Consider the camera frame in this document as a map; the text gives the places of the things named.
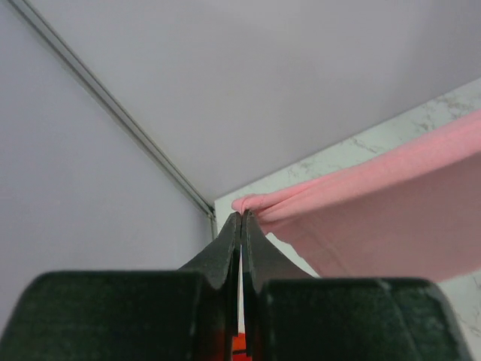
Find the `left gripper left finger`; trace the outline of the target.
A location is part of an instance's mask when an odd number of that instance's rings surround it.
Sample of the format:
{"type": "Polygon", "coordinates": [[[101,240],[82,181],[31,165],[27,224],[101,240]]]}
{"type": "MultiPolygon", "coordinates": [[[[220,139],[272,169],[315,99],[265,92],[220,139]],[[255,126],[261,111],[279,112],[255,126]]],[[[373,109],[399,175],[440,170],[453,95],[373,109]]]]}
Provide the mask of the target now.
{"type": "Polygon", "coordinates": [[[34,279],[1,337],[3,360],[230,360],[241,216],[174,271],[63,271],[34,279]]]}

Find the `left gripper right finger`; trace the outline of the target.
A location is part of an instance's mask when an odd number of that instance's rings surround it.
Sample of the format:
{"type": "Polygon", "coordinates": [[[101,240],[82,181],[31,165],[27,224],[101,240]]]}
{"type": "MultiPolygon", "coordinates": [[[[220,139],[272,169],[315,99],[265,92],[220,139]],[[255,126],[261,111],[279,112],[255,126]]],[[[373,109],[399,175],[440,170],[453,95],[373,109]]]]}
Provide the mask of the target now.
{"type": "Polygon", "coordinates": [[[244,324],[254,360],[470,360],[440,288],[420,278],[315,278],[244,212],[244,324]]]}

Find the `pink t shirt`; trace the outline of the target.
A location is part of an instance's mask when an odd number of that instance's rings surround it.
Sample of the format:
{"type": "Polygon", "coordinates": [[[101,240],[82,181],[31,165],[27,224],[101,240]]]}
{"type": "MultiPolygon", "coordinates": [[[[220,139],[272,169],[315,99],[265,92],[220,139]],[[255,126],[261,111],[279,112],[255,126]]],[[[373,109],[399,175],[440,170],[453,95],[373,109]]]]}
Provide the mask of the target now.
{"type": "Polygon", "coordinates": [[[480,114],[367,162],[233,202],[320,276],[444,281],[480,267],[480,114]]]}

